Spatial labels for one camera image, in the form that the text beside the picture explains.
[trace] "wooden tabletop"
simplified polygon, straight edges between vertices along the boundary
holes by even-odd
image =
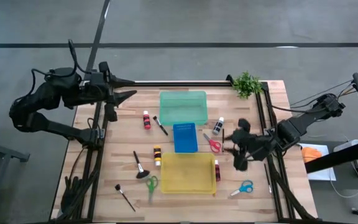
[[[272,103],[276,106],[289,107],[287,93],[283,81],[267,81]],[[233,167],[233,156],[229,153],[214,154],[219,161],[221,181],[217,183],[215,195],[205,194],[163,194],[160,185],[153,194],[153,202],[148,202],[148,188],[144,180],[137,180],[137,165],[133,156],[136,151],[144,169],[160,179],[160,168],[154,165],[153,147],[158,145],[162,152],[174,152],[172,127],[166,126],[166,136],[154,121],[152,129],[145,130],[143,111],[150,117],[159,115],[161,91],[205,91],[207,94],[208,122],[197,126],[199,152],[211,153],[203,133],[221,142],[219,136],[211,134],[219,117],[224,117],[225,135],[237,128],[239,118],[251,123],[251,132],[262,134],[256,98],[241,100],[229,87],[136,87],[122,88],[121,91],[137,90],[138,92],[123,102],[117,109],[118,121],[108,124],[103,161],[99,177],[98,194],[94,209],[94,222],[272,222],[277,221],[272,195],[269,193],[264,162],[250,162],[246,172],[236,171]],[[262,95],[267,123],[267,107]],[[87,128],[87,118],[93,117],[95,107],[79,106],[77,109],[76,128]],[[275,110],[278,121],[287,119],[291,113]],[[225,146],[232,142],[225,141]],[[81,145],[72,141],[68,145],[67,156],[63,165],[62,176],[58,186],[52,218],[60,209],[60,201],[65,190],[64,177],[70,175],[71,167],[81,151]],[[75,175],[82,177],[85,164],[83,153]],[[313,196],[306,175],[300,149],[292,147],[285,158],[290,188],[307,211],[317,217]],[[242,181],[249,179],[254,183],[252,193],[240,193],[234,197],[229,194],[238,189]],[[135,207],[134,212],[122,195],[114,188],[120,184],[123,192]],[[285,200],[280,191],[283,210],[286,213]],[[84,211],[88,209],[89,192],[85,198]]]

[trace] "green plastic basket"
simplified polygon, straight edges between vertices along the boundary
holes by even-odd
[[[205,91],[163,91],[160,94],[160,121],[163,125],[195,123],[208,120]]]

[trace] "orange cloth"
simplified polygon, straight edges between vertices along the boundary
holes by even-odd
[[[304,147],[302,149],[303,162],[307,163],[322,156],[321,152],[312,147]]]

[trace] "leafy plant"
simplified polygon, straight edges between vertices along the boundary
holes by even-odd
[[[249,75],[248,71],[234,80],[233,88],[237,90],[239,98],[246,98],[253,93],[262,92],[262,84],[258,78]]]

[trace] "green scissors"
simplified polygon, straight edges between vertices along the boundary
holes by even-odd
[[[152,203],[152,196],[154,189],[158,186],[158,179],[156,176],[152,176],[146,181],[146,185],[149,188],[149,203]]]

